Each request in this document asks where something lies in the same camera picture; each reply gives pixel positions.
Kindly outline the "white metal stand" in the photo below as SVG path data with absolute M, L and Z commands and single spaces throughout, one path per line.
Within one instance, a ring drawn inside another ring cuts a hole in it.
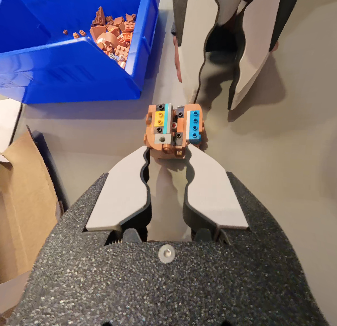
M 0 100 L 0 152 L 13 142 L 23 109 L 19 101 L 7 98 Z

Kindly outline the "printed cardboard box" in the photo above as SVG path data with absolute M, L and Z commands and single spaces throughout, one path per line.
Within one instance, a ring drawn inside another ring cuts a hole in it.
M 1 153 L 1 284 L 32 269 L 58 211 L 53 182 L 27 128 Z

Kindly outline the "blue plastic bin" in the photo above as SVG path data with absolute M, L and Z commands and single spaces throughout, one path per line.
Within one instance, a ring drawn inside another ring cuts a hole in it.
M 160 0 L 1 0 L 1 95 L 25 104 L 135 100 Z M 90 37 L 95 12 L 136 14 L 125 69 Z

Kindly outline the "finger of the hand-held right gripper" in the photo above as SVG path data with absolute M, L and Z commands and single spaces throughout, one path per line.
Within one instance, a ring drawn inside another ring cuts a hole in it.
M 228 109 L 235 109 L 264 66 L 269 54 L 280 0 L 251 0 L 237 16 L 237 54 Z
M 186 102 L 194 103 L 200 89 L 207 39 L 215 26 L 219 5 L 216 0 L 187 0 L 181 45 L 180 72 Z

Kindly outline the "pile of brown toy bricks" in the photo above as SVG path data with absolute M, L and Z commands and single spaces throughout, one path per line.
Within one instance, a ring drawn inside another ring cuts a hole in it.
M 106 15 L 100 6 L 95 12 L 87 33 L 83 29 L 75 31 L 76 27 L 70 22 L 63 22 L 64 35 L 72 34 L 74 39 L 91 36 L 96 46 L 122 69 L 126 68 L 133 33 L 136 25 L 137 14 L 126 13 L 124 16 L 113 17 Z

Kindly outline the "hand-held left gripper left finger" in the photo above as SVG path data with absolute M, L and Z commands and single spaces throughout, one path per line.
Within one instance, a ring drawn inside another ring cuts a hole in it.
M 135 229 L 147 241 L 152 218 L 149 180 L 150 149 L 141 146 L 120 160 L 108 173 L 86 223 L 87 231 Z

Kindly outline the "colourful toy brick model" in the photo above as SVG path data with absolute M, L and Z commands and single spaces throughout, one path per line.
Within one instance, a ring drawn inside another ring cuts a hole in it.
M 190 144 L 200 147 L 205 128 L 200 104 L 174 108 L 172 104 L 149 105 L 144 144 L 154 159 L 184 159 Z

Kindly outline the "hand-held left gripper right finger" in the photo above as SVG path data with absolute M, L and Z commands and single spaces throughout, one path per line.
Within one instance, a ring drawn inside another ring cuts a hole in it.
M 222 229 L 247 230 L 249 224 L 225 169 L 195 146 L 186 147 L 183 219 L 192 233 L 200 229 L 217 240 Z

